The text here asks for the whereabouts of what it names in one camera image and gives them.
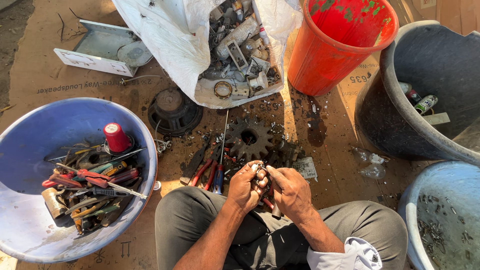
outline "black pants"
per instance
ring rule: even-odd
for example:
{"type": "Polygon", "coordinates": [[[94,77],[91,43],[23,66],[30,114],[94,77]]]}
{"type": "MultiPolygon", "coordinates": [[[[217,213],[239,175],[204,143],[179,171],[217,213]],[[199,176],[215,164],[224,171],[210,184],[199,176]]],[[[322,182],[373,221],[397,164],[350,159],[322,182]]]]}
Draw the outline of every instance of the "black pants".
{"type": "MultiPolygon", "coordinates": [[[[204,234],[226,197],[198,187],[181,187],[160,200],[155,213],[158,268],[172,269],[204,234]]],[[[393,210],[370,201],[354,201],[318,211],[344,242],[354,236],[380,254],[384,270],[401,270],[407,253],[407,229],[393,210]]],[[[278,269],[306,264],[309,244],[297,226],[254,209],[244,218],[230,246],[224,269],[278,269]]],[[[210,250],[210,256],[216,251],[210,250]]]]}

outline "white shirt sleeve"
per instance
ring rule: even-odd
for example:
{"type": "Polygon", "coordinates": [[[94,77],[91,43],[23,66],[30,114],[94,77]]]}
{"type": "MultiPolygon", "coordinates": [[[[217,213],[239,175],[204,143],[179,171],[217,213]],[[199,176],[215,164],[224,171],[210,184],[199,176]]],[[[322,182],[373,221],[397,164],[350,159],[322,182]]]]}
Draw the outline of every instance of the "white shirt sleeve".
{"type": "Polygon", "coordinates": [[[379,270],[382,261],[377,250],[356,237],[345,240],[345,253],[316,252],[308,248],[307,261],[314,270],[379,270]]]}

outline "red cylinder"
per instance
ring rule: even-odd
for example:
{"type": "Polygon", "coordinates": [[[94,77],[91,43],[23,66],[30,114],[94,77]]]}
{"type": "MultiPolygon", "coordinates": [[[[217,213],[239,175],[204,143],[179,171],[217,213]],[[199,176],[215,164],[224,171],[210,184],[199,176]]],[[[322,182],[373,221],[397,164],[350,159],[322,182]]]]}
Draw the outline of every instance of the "red cylinder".
{"type": "Polygon", "coordinates": [[[330,91],[398,32],[387,0],[305,0],[303,18],[287,73],[310,96],[330,91]]]}
{"type": "Polygon", "coordinates": [[[125,135],[121,126],[117,123],[107,124],[103,128],[108,148],[110,151],[120,153],[131,146],[130,139],[125,135]]]}

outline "dirt ground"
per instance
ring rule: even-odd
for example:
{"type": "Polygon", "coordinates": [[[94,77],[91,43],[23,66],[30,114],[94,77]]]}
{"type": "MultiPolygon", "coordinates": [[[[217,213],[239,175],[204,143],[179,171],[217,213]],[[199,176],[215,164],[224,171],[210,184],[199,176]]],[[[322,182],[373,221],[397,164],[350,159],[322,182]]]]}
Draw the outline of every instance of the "dirt ground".
{"type": "Polygon", "coordinates": [[[0,109],[9,105],[10,69],[28,17],[35,9],[32,2],[21,0],[0,12],[0,109]]]}

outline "forearm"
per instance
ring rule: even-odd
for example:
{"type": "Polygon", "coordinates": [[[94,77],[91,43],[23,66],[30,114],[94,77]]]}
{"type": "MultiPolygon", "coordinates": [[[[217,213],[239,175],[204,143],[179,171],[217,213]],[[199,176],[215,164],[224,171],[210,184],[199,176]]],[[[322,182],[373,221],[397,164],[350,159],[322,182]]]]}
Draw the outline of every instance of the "forearm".
{"type": "Polygon", "coordinates": [[[174,269],[222,269],[242,220],[239,209],[227,200],[202,237],[183,255],[174,269]]]}
{"type": "Polygon", "coordinates": [[[325,225],[320,214],[312,209],[306,218],[296,223],[314,251],[344,253],[344,244],[325,225]]]}

